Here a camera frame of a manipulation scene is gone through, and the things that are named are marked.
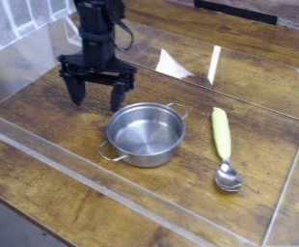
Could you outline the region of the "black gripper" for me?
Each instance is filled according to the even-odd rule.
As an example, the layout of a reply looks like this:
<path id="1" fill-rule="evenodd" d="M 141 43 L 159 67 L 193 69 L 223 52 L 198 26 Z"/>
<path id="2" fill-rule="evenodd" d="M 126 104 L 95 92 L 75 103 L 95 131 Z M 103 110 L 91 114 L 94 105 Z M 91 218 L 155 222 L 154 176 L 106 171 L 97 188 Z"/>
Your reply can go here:
<path id="1" fill-rule="evenodd" d="M 111 111 L 123 104 L 126 93 L 134 88 L 137 68 L 118 59 L 114 35 L 81 33 L 83 50 L 81 54 L 59 55 L 59 76 L 65 79 L 73 102 L 81 106 L 86 98 L 86 83 L 99 83 L 114 87 Z"/>

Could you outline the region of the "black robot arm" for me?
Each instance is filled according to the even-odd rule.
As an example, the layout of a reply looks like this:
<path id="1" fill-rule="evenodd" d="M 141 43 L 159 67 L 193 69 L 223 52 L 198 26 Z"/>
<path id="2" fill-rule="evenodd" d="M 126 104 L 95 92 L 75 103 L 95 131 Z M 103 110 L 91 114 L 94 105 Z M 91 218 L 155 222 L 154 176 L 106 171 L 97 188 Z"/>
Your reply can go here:
<path id="1" fill-rule="evenodd" d="M 118 59 L 115 50 L 126 52 L 115 43 L 115 26 L 130 34 L 131 29 L 123 23 L 126 5 L 123 0 L 74 0 L 81 17 L 79 35 L 83 41 L 83 53 L 59 55 L 59 76 L 65 79 L 71 100 L 77 105 L 85 101 L 86 83 L 94 82 L 114 87 L 111 110 L 117 112 L 134 89 L 137 68 Z"/>

